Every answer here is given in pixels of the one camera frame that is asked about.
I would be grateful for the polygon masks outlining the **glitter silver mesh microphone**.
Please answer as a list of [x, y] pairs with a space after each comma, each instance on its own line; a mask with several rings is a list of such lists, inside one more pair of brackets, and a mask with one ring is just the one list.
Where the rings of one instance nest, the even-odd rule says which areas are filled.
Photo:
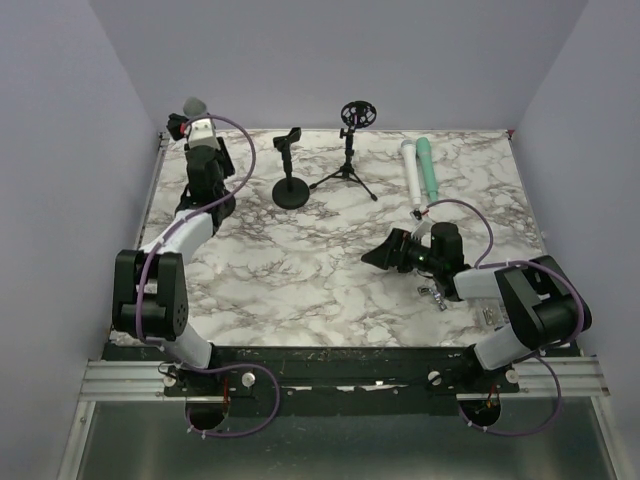
[[189, 119], [200, 117], [207, 112], [208, 108], [206, 103], [196, 97], [189, 97], [184, 102], [183, 113]]

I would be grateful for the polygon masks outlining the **white microphone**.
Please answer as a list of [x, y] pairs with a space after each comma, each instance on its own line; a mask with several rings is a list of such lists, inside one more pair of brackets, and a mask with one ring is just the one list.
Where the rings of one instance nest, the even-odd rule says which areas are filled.
[[409, 197], [414, 208], [422, 204], [422, 193], [417, 170], [416, 145], [412, 140], [404, 140], [401, 143], [400, 152], [404, 161]]

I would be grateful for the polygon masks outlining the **mint green microphone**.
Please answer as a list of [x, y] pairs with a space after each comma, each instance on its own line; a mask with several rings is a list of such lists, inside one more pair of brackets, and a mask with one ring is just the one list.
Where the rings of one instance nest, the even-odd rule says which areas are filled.
[[439, 187], [432, 160], [431, 144], [426, 137], [419, 137], [416, 140], [416, 153], [429, 201], [436, 202], [439, 200]]

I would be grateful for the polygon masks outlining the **black tripod shock mount stand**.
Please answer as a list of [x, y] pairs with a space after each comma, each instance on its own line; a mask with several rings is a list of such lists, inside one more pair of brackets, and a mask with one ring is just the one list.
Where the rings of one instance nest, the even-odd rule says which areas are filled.
[[309, 189], [314, 190], [331, 179], [342, 179], [360, 185], [373, 201], [377, 201], [378, 197], [360, 179], [353, 166], [353, 159], [355, 155], [354, 135], [357, 130], [368, 128], [375, 122], [377, 118], [377, 110], [370, 102], [356, 100], [349, 102], [342, 107], [340, 118], [344, 124], [344, 127], [341, 128], [339, 132], [339, 137], [345, 140], [344, 163], [337, 171], [317, 182], [312, 183], [309, 186]]

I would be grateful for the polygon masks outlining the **black round base clip stand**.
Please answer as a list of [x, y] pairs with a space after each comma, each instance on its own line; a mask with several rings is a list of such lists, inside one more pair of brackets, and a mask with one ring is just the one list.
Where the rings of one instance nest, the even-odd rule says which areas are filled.
[[168, 115], [166, 129], [174, 141], [180, 141], [187, 137], [186, 130], [190, 125], [190, 119], [184, 115], [171, 113]]

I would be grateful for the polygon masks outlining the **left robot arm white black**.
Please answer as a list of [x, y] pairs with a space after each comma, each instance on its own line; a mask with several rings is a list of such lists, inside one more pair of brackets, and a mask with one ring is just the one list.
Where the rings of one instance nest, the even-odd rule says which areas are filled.
[[122, 250], [115, 259], [112, 326], [154, 345], [191, 367], [187, 382], [201, 395], [222, 380], [213, 364], [213, 346], [189, 324], [185, 278], [196, 250], [209, 241], [236, 207], [225, 180], [235, 167], [224, 139], [218, 145], [185, 146], [187, 185], [172, 223], [140, 250]]

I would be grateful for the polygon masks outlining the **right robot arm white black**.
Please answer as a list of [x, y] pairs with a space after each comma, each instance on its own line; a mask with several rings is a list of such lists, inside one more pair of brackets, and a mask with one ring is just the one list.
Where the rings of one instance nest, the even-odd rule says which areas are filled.
[[381, 270], [425, 272], [449, 301], [496, 300], [504, 307], [507, 323], [463, 355], [460, 379], [474, 392], [493, 384], [497, 369], [569, 343], [592, 325], [588, 305], [553, 257], [473, 268], [465, 262], [462, 236], [453, 223], [433, 224], [428, 246], [418, 234], [394, 228], [361, 261]]

